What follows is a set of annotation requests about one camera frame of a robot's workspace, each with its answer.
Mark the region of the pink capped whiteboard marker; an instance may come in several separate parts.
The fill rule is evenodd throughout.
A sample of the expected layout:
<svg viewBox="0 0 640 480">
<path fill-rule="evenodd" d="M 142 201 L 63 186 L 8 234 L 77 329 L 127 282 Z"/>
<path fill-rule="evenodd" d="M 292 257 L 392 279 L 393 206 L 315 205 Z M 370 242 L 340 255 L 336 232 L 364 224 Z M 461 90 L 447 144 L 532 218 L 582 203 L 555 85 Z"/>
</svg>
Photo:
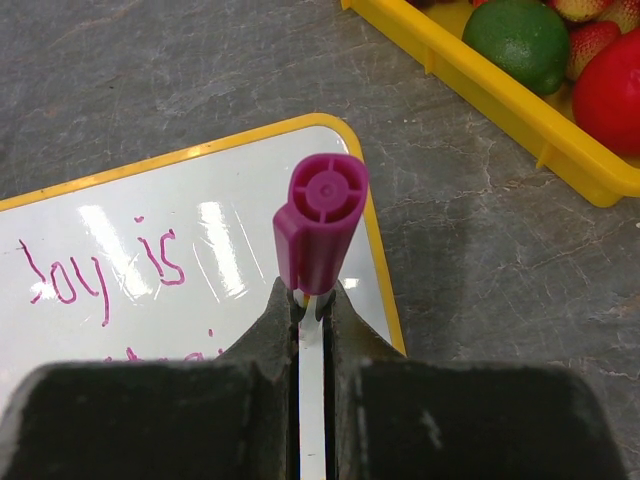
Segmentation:
<svg viewBox="0 0 640 480">
<path fill-rule="evenodd" d="M 287 200 L 273 217 L 279 276 L 319 322 L 333 295 L 369 194 L 369 173 L 349 154 L 319 153 L 300 161 Z"/>
</svg>

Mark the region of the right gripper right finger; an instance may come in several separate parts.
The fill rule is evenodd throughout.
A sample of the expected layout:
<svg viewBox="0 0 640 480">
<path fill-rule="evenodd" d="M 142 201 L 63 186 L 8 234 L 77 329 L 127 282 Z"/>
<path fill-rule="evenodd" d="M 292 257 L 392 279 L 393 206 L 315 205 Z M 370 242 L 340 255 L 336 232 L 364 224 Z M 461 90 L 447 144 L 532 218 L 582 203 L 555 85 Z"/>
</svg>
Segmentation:
<svg viewBox="0 0 640 480">
<path fill-rule="evenodd" d="M 590 386 L 556 365 L 402 355 L 336 287 L 324 310 L 331 479 L 623 479 Z"/>
</svg>

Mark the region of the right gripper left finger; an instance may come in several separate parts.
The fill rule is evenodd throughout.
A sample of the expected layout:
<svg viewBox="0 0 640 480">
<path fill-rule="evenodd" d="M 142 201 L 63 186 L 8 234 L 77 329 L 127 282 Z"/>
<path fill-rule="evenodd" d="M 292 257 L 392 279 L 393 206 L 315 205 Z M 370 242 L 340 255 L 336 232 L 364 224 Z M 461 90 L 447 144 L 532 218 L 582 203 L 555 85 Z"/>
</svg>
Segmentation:
<svg viewBox="0 0 640 480">
<path fill-rule="evenodd" d="M 40 366 L 1 419 L 5 479 L 295 479 L 299 315 L 281 280 L 220 356 Z"/>
</svg>

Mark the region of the orange framed whiteboard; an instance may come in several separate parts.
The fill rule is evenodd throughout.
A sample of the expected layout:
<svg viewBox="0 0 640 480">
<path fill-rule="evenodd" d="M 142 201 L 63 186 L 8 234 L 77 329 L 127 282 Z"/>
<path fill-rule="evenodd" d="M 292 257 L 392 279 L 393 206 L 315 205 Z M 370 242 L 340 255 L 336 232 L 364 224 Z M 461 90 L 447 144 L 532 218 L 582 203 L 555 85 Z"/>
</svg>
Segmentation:
<svg viewBox="0 0 640 480">
<path fill-rule="evenodd" d="M 273 217 L 296 165 L 319 153 L 364 163 L 347 124 L 310 114 L 3 201 L 1 419 L 21 381 L 49 363 L 202 361 L 230 348 L 281 280 Z M 370 190 L 336 287 L 404 353 Z M 290 294 L 295 479 L 331 479 L 324 316 Z"/>
</svg>

